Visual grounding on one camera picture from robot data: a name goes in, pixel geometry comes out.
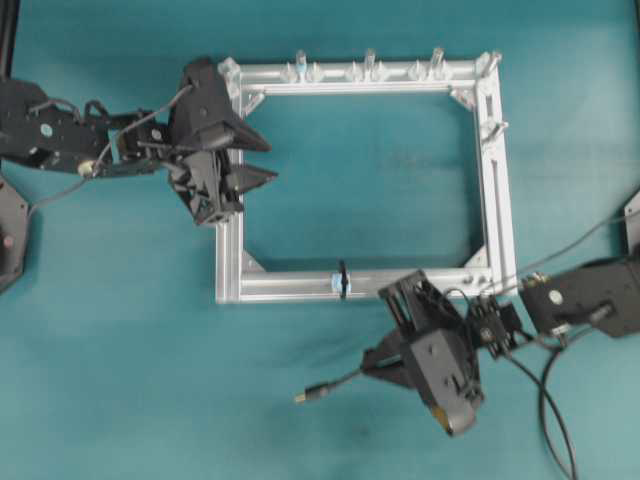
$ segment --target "teal table surface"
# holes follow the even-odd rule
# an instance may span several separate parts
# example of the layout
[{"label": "teal table surface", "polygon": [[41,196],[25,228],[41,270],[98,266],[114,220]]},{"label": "teal table surface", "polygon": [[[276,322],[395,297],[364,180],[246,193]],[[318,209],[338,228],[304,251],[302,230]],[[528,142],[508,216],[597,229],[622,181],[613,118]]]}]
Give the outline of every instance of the teal table surface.
[{"label": "teal table surface", "polygon": [[[164,104],[199,55],[283,62],[500,50],[518,263],[620,212],[640,187],[631,0],[23,0],[14,76],[112,112]],[[247,195],[247,247],[271,269],[459,265],[482,243],[471,118],[446,97],[268,99],[249,122],[280,177]],[[31,201],[75,179],[4,162]],[[599,231],[547,272],[623,250]],[[481,355],[487,400],[448,438],[417,395],[358,379],[392,328],[379,301],[218,306],[214,238],[166,175],[96,181],[35,218],[0,298],[2,480],[561,478],[536,389]],[[518,354],[539,371],[545,355]],[[640,478],[640,337],[591,335],[551,382],[585,479]]]}]

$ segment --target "metal bracket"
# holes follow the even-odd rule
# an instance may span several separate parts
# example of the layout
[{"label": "metal bracket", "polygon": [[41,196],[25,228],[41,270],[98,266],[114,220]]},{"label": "metal bracket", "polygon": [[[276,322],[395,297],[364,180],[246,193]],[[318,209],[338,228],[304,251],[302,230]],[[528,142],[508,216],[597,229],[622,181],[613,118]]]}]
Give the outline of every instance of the metal bracket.
[{"label": "metal bracket", "polygon": [[242,251],[242,269],[245,272],[264,272],[265,269],[253,258],[253,256],[246,250]]},{"label": "metal bracket", "polygon": [[[624,206],[624,214],[626,216],[633,215],[640,211],[640,191]],[[628,218],[625,222],[627,231],[627,251],[630,255],[640,253],[640,213],[634,217]]]},{"label": "metal bracket", "polygon": [[454,88],[451,90],[451,98],[472,112],[476,108],[476,95],[470,88]]},{"label": "metal bracket", "polygon": [[487,246],[483,245],[473,254],[464,264],[465,268],[486,268],[489,265],[489,257],[487,256]]}]

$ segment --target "rectangular metal frame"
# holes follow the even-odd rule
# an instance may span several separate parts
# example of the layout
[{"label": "rectangular metal frame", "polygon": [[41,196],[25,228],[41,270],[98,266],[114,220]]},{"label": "rectangular metal frame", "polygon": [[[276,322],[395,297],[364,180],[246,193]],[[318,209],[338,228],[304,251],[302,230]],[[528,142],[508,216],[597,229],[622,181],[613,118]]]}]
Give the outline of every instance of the rectangular metal frame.
[{"label": "rectangular metal frame", "polygon": [[[285,65],[219,64],[234,109],[249,115],[271,95],[355,95],[448,93],[470,110],[475,140],[483,212],[485,245],[462,267],[424,271],[439,289],[458,288],[468,296],[490,293],[515,282],[515,251],[507,174],[498,64],[501,55],[484,53],[465,61],[446,61],[441,49],[430,60],[381,62],[367,51],[364,61],[307,64],[304,52]],[[242,151],[231,161],[243,163]],[[244,250],[244,217],[232,217],[216,227],[216,302],[289,302],[340,298],[337,272],[267,272]],[[377,297],[378,290],[415,269],[354,270],[347,298]]]}]

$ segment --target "wire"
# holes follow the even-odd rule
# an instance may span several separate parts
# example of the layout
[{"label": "wire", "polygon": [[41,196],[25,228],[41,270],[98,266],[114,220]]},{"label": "wire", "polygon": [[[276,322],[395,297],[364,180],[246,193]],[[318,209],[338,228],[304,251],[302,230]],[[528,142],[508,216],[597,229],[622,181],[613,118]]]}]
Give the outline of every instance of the wire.
[{"label": "wire", "polygon": [[551,396],[551,394],[549,394],[547,388],[542,383],[542,381],[540,381],[538,379],[538,377],[536,377],[535,374],[531,370],[529,370],[526,366],[524,366],[524,364],[520,363],[520,361],[515,359],[511,355],[511,353],[505,352],[504,353],[504,358],[506,358],[508,361],[510,361],[516,367],[518,367],[520,370],[522,370],[522,372],[527,377],[529,377],[533,383],[535,383],[538,386],[540,394],[544,398],[546,398],[547,402],[549,402],[549,405],[551,406],[551,409],[553,410],[553,414],[555,415],[556,420],[558,421],[558,425],[560,426],[560,430],[562,431],[562,437],[564,438],[564,443],[565,443],[565,445],[567,447],[567,452],[569,452],[569,461],[571,463],[571,472],[570,472],[569,479],[570,480],[578,480],[578,469],[577,469],[577,465],[576,465],[576,451],[575,451],[575,448],[573,446],[573,442],[571,441],[571,436],[569,435],[569,430],[567,429],[567,426],[564,423],[564,419],[562,418],[562,414],[560,413],[560,409],[556,405],[556,402],[553,400],[553,397]]},{"label": "wire", "polygon": [[[573,337],[569,339],[568,344],[569,345],[573,344],[577,340],[580,340],[582,337],[586,336],[587,334],[593,331],[595,331],[595,329],[592,327],[587,327],[581,330],[580,332],[576,333]],[[547,364],[545,365],[544,370],[542,371],[542,378],[541,378],[542,385],[545,388],[547,387],[549,374],[551,373],[551,369],[553,368],[553,365],[555,364],[560,354],[563,353],[565,350],[566,348],[558,348],[549,357],[549,360],[547,361]],[[542,393],[542,389],[538,391],[538,419],[540,420],[540,428],[542,429],[542,434],[544,435],[545,442],[549,447],[549,451],[551,452],[553,459],[555,460],[556,464],[558,464],[558,467],[560,467],[565,477],[567,477],[569,480],[572,480],[571,472],[569,468],[560,459],[558,450],[556,449],[555,445],[553,444],[553,441],[551,440],[551,435],[549,435],[549,429],[547,427],[546,402],[545,402],[544,394]]]},{"label": "wire", "polygon": [[467,302],[467,307],[471,307],[471,300],[469,300],[467,294],[464,293],[464,290],[458,287],[447,288],[444,292],[442,292],[442,300],[440,301],[440,304],[442,304],[444,299],[448,298],[449,295],[451,295],[453,292],[458,292],[462,296],[462,298],[464,298],[464,301]]},{"label": "wire", "polygon": [[333,392],[336,388],[346,383],[349,383],[351,380],[358,377],[362,373],[363,373],[362,368],[357,368],[352,372],[349,372],[346,375],[343,375],[342,377],[332,382],[322,382],[316,385],[312,385],[310,387],[305,388],[303,393],[296,395],[293,400],[294,402],[299,404],[299,403],[308,402],[309,400],[317,400],[319,398],[326,397],[331,392]]},{"label": "wire", "polygon": [[100,168],[102,167],[102,164],[104,163],[104,159],[105,159],[107,153],[113,148],[114,141],[117,142],[118,140],[120,140],[120,137],[122,137],[125,133],[130,132],[131,130],[133,130],[135,128],[138,128],[140,125],[143,125],[143,124],[147,123],[148,121],[153,120],[157,115],[160,115],[165,110],[168,110],[168,109],[174,107],[175,104],[178,103],[178,101],[184,95],[186,95],[188,92],[190,92],[192,89],[193,89],[193,85],[185,85],[180,90],[178,90],[178,93],[175,94],[175,96],[169,101],[169,103],[167,103],[166,105],[163,105],[159,109],[157,109],[157,110],[145,115],[144,117],[142,117],[142,118],[130,123],[125,128],[120,130],[117,133],[117,135],[115,135],[111,140],[109,140],[109,142],[105,145],[105,147],[100,152],[100,155],[98,156],[98,159],[96,160],[96,163],[93,165],[93,177],[95,178],[96,176],[98,176],[100,174]]},{"label": "wire", "polygon": [[[486,287],[484,287],[482,290],[480,290],[480,295],[482,295],[485,291],[496,287],[498,285],[503,285],[504,283],[516,279],[519,276],[523,275],[524,273],[530,272],[531,270],[538,268],[542,265],[545,265],[546,263],[549,263],[552,260],[555,260],[558,257],[561,257],[562,255],[568,253],[569,251],[573,250],[574,248],[576,248],[577,246],[579,246],[581,243],[583,243],[585,240],[587,240],[591,235],[593,235],[597,230],[599,230],[600,228],[607,226],[607,225],[615,225],[617,223],[620,222],[624,222],[625,220],[629,220],[631,218],[634,218],[635,216],[640,215],[640,210],[637,210],[629,215],[622,215],[620,217],[614,217],[614,218],[606,218],[598,223],[596,223],[593,227],[591,227],[589,230],[587,230],[582,236],[580,236],[577,240],[571,242],[569,245],[567,245],[566,247],[552,253],[551,255],[547,255],[546,257],[541,258],[540,260],[537,260],[533,263],[530,263],[528,265],[525,265],[522,268],[519,268],[518,270],[516,270],[516,273],[514,273],[513,275],[509,275],[508,277],[503,277],[500,280],[496,280],[494,282],[491,282],[490,284],[488,284]],[[505,289],[499,291],[498,293],[495,293],[495,295],[503,295],[506,292],[513,290],[514,288],[518,288],[518,285],[513,285],[511,287],[506,287]]]},{"label": "wire", "polygon": [[49,97],[45,102],[42,102],[38,105],[34,105],[28,111],[30,114],[38,115],[40,113],[40,110],[44,110],[45,108],[49,108],[50,106],[56,105],[56,104],[65,105],[69,107],[71,109],[71,113],[73,113],[73,118],[77,123],[81,124],[84,122],[82,115],[80,114],[80,109],[76,107],[73,103],[71,103],[69,100],[65,100],[64,98]]},{"label": "wire", "polygon": [[82,187],[85,183],[87,183],[89,181],[88,178],[83,178],[82,180],[80,180],[79,182],[74,183],[73,185],[71,185],[70,187],[62,190],[61,192],[56,193],[55,195],[51,195],[50,197],[45,197],[41,200],[38,200],[37,202],[35,202],[34,204],[31,205],[31,208],[29,208],[29,213],[27,215],[27,222],[29,220],[31,220],[31,217],[33,216],[34,213],[36,213],[37,210],[39,210],[40,208],[56,202],[64,197],[66,197],[67,195],[71,195],[73,192],[75,192],[76,190],[79,190],[80,187]]}]

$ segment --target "black cable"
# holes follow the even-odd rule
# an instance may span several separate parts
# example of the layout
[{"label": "black cable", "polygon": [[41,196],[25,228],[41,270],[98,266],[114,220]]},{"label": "black cable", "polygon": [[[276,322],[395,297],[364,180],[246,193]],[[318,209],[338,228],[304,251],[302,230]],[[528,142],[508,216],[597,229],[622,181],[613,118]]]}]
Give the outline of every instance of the black cable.
[{"label": "black cable", "polygon": [[444,292],[442,292],[442,300],[440,300],[440,304],[442,304],[445,298],[448,299],[449,295],[451,295],[454,292],[457,292],[460,294],[460,296],[462,296],[464,301],[467,302],[467,307],[471,307],[471,300],[469,300],[469,297],[467,296],[467,294],[464,293],[464,290],[458,287],[447,288]]},{"label": "black cable", "polygon": [[551,409],[553,410],[553,414],[555,415],[556,420],[558,421],[558,425],[560,426],[560,430],[562,431],[562,437],[564,438],[564,442],[565,442],[565,445],[567,447],[567,452],[569,453],[569,461],[571,463],[571,472],[570,472],[569,479],[570,480],[578,480],[578,469],[577,469],[577,464],[576,464],[575,448],[573,446],[573,442],[571,441],[571,436],[569,435],[569,430],[567,429],[567,426],[564,423],[564,419],[562,418],[562,414],[560,413],[560,409],[556,405],[556,402],[553,400],[553,397],[549,394],[549,392],[547,391],[547,388],[538,379],[538,377],[536,377],[535,374],[531,370],[529,370],[526,366],[524,366],[524,364],[520,363],[517,359],[515,359],[511,355],[511,353],[505,352],[504,353],[504,358],[506,358],[511,363],[513,363],[516,367],[518,367],[520,370],[522,370],[522,372],[525,375],[527,375],[527,377],[529,377],[531,379],[531,381],[538,386],[540,394],[543,395],[544,398],[546,398],[547,402],[549,402],[549,405],[551,406]]},{"label": "black cable", "polygon": [[357,368],[356,370],[353,370],[332,382],[322,382],[307,387],[304,389],[303,393],[295,396],[294,401],[296,403],[304,403],[309,400],[317,400],[319,398],[326,397],[336,388],[358,377],[362,372],[362,368]]},{"label": "black cable", "polygon": [[[580,340],[581,338],[583,338],[584,336],[586,336],[587,334],[593,331],[595,331],[595,329],[593,329],[592,327],[587,327],[584,330],[581,330],[580,332],[576,333],[573,337],[569,339],[568,344],[569,345],[573,344],[575,341]],[[549,360],[547,361],[547,364],[545,365],[544,370],[542,371],[542,378],[541,378],[542,385],[545,388],[547,387],[549,374],[551,373],[551,369],[553,368],[553,365],[555,364],[560,354],[563,353],[565,350],[566,348],[558,348],[549,357]],[[546,407],[546,402],[545,402],[544,394],[542,393],[542,390],[539,390],[538,391],[538,419],[540,420],[540,428],[542,430],[542,434],[544,435],[545,442],[547,443],[547,446],[549,447],[549,451],[551,452],[551,455],[553,456],[553,459],[555,460],[556,464],[558,464],[558,467],[560,467],[565,477],[567,477],[569,480],[572,480],[571,472],[569,468],[560,459],[558,450],[556,449],[555,445],[553,444],[553,441],[551,440],[551,435],[549,435],[545,407]]]}]

